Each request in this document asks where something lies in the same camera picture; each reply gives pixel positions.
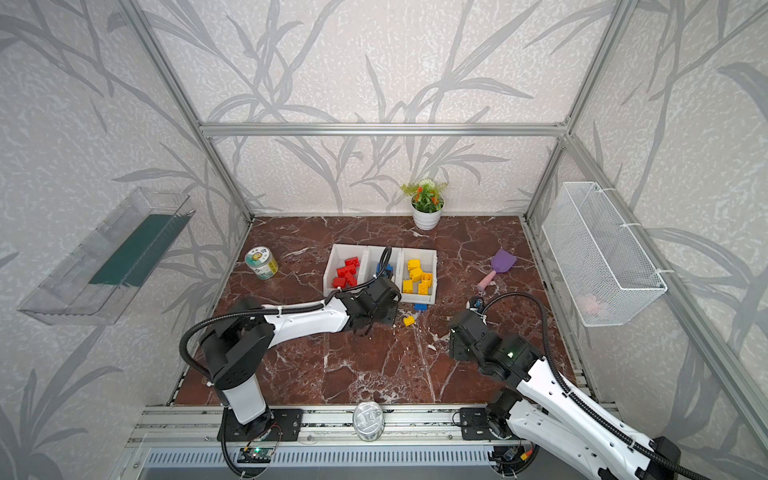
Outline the narrow red lego brick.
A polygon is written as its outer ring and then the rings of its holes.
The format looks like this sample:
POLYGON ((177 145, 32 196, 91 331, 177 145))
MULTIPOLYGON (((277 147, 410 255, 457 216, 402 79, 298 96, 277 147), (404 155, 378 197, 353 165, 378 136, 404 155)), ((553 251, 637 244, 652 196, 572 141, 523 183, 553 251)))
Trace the narrow red lego brick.
POLYGON ((354 265, 349 265, 349 266, 337 268, 336 272, 338 277, 345 277, 347 274, 355 276, 357 269, 354 265))

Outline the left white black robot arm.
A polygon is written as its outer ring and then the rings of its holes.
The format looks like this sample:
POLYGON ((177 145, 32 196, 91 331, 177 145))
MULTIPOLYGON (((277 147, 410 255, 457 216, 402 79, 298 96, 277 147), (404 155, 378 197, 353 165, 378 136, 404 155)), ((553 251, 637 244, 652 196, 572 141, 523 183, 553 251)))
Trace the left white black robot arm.
POLYGON ((325 299, 287 306, 250 305, 203 320, 185 331, 179 354, 201 373, 244 427, 268 422, 269 408, 256 372, 269 349, 321 333, 369 331, 394 322, 402 298, 388 277, 378 277, 325 299))

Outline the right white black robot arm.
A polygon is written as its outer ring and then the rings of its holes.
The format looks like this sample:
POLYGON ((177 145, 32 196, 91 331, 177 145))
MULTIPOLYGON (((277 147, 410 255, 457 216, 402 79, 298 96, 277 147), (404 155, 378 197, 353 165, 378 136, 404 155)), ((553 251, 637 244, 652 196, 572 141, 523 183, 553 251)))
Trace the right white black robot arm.
POLYGON ((456 314, 449 329, 451 357, 505 385, 485 407, 498 438, 530 441, 589 479, 699 478, 673 443, 608 413, 524 338, 500 337, 475 310, 456 314))

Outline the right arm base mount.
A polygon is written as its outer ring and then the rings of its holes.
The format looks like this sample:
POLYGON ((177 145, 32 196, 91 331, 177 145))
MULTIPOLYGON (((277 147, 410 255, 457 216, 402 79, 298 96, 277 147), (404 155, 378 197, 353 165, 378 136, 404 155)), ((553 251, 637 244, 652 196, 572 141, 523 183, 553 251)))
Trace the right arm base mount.
POLYGON ((451 422, 460 429, 461 438, 464 441, 502 442, 503 444, 518 443, 532 445, 529 440, 521 439, 515 435, 498 436, 495 434, 488 421, 484 407, 462 407, 451 416, 451 422))

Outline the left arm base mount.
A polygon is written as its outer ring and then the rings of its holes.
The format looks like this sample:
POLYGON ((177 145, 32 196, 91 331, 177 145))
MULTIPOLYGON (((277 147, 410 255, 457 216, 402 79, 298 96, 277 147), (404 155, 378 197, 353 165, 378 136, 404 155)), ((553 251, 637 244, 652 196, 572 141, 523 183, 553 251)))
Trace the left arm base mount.
POLYGON ((295 442, 301 429, 304 410, 301 408, 268 408, 262 415, 246 424, 240 424, 226 407, 217 434, 218 441, 286 441, 295 442))

